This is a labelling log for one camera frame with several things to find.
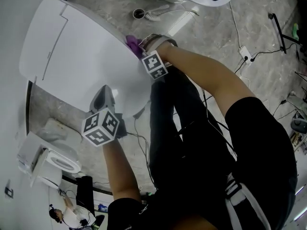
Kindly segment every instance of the gray floor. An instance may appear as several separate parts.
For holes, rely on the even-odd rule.
[[[172,36],[178,45],[184,49],[213,57],[224,63],[231,70],[236,70],[242,62],[238,54],[238,38],[229,4],[218,8],[209,8],[196,5],[192,2],[172,5],[172,9],[194,9],[200,16],[189,12],[173,12],[164,15],[160,22],[150,22],[146,19],[134,20],[131,12],[136,8],[151,9],[166,4],[163,0],[70,0],[81,4],[101,15],[113,24],[122,33],[132,34],[144,38],[151,33],[160,33]],[[241,44],[246,46],[253,55],[259,51],[274,51],[280,47],[277,33],[268,13],[276,13],[283,31],[291,35],[291,27],[296,22],[296,0],[232,0],[235,18],[240,33]],[[302,82],[294,71],[304,73],[306,66],[295,58],[295,46],[285,55],[282,52],[260,55],[248,68],[244,67],[239,76],[263,101],[268,110],[273,113],[291,90],[303,97]],[[208,101],[209,110],[218,121],[224,119],[213,98]],[[150,142],[149,107],[137,121],[139,133]],[[58,100],[38,87],[34,87],[31,99],[30,129],[36,132],[42,127],[49,116],[80,132],[81,122],[87,114]],[[275,117],[282,117],[292,111],[288,103],[282,105]],[[175,123],[180,128],[178,116],[174,116]],[[290,132],[291,115],[279,120]],[[129,132],[134,132],[133,118],[126,119]],[[151,184],[145,158],[138,146],[137,139],[127,136],[121,144],[136,174],[140,189],[143,192],[154,191]],[[77,148],[83,172],[92,176],[94,181],[107,183],[106,165],[102,149],[92,147],[83,141]],[[95,186],[108,189],[108,184]]]

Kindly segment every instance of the electrical outlet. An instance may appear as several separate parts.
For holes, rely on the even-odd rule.
[[[246,63],[247,65],[250,65],[250,64],[251,64],[251,61],[250,61],[251,55],[250,55],[248,49],[246,48],[246,46],[241,47],[240,50],[239,50],[239,53],[240,53],[240,55],[242,56],[242,58],[243,58],[244,60],[245,60],[245,56],[248,57],[248,60],[247,60],[245,63]]]

